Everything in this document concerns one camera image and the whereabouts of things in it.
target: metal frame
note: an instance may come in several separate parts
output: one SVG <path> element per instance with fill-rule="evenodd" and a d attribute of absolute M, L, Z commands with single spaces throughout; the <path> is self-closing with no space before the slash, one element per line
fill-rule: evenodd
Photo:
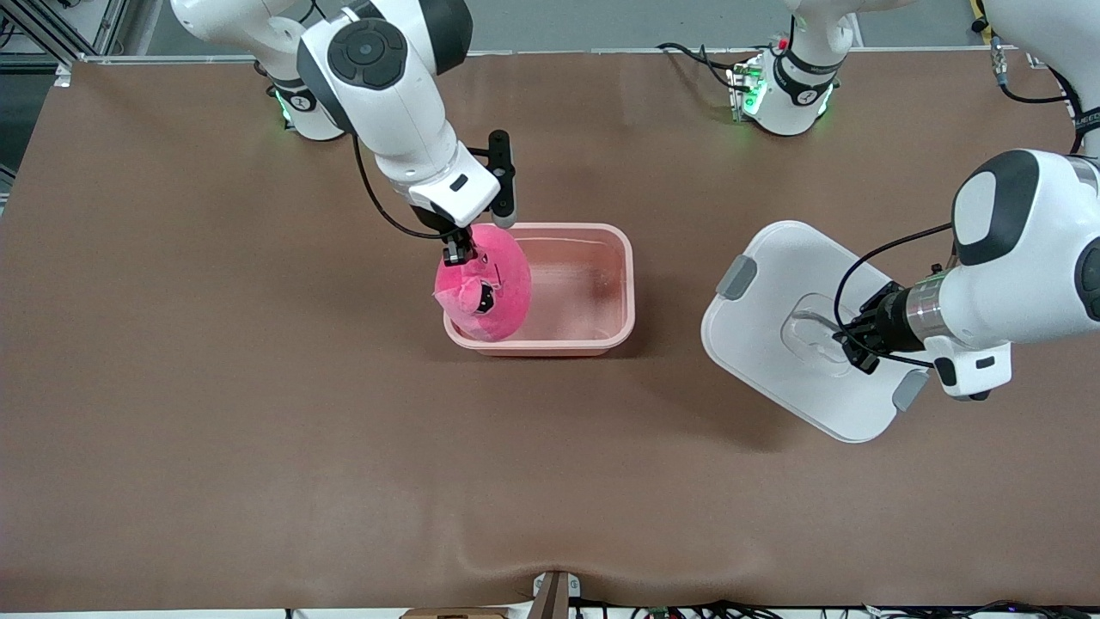
<path fill-rule="evenodd" d="M 0 9 L 45 52 L 0 57 L 0 65 L 6 69 L 53 67 L 57 63 L 72 67 L 84 56 L 108 54 L 118 36 L 118 25 L 128 2 L 107 0 L 107 10 L 96 36 L 88 41 L 43 0 L 0 0 Z"/>

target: pink tray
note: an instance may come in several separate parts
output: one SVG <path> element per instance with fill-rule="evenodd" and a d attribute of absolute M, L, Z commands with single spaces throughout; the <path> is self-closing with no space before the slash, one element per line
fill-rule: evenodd
<path fill-rule="evenodd" d="M 512 338 L 479 342 L 443 317 L 447 335 L 492 357 L 595 357 L 634 330 L 634 250 L 606 223 L 516 223 L 531 263 L 531 308 Z"/>

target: stuffed toy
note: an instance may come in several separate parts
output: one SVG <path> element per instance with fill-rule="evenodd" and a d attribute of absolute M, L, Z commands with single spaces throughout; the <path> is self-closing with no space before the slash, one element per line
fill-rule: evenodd
<path fill-rule="evenodd" d="M 469 338 L 499 342 L 519 330 L 531 306 L 531 266 L 507 230 L 471 226 L 477 256 L 457 266 L 440 259 L 436 300 Z"/>

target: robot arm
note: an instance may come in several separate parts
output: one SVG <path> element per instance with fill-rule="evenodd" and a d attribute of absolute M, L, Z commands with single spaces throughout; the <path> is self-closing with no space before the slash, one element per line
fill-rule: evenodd
<path fill-rule="evenodd" d="M 854 13 L 916 0 L 783 0 L 794 15 L 790 43 L 748 60 L 735 78 L 748 89 L 740 110 L 780 135 L 810 129 L 825 112 L 837 70 L 855 41 Z"/>
<path fill-rule="evenodd" d="M 959 188 L 958 265 L 865 305 L 840 339 L 871 374 L 876 353 L 928 351 L 949 396 L 982 399 L 1012 378 L 1011 345 L 1100 331 L 1100 169 L 1009 151 Z"/>
<path fill-rule="evenodd" d="M 1100 156 L 1100 2 L 1094 0 L 986 0 L 998 35 L 1037 55 L 1072 90 L 1075 128 L 1084 152 Z"/>
<path fill-rule="evenodd" d="M 240 47 L 256 57 L 295 129 L 310 140 L 331 140 L 338 129 L 298 77 L 300 23 L 276 16 L 294 0 L 172 0 L 179 23 L 208 43 Z"/>
<path fill-rule="evenodd" d="M 465 228 L 487 208 L 498 225 L 515 220 L 510 190 L 498 197 L 510 154 L 506 164 L 491 163 L 497 174 L 475 159 L 447 121 L 433 79 L 465 58 L 472 27 L 462 0 L 361 0 L 310 27 L 298 54 L 302 79 L 336 124 L 374 153 L 418 218 L 455 231 L 449 264 L 469 258 Z M 507 134 L 493 139 L 506 145 Z"/>

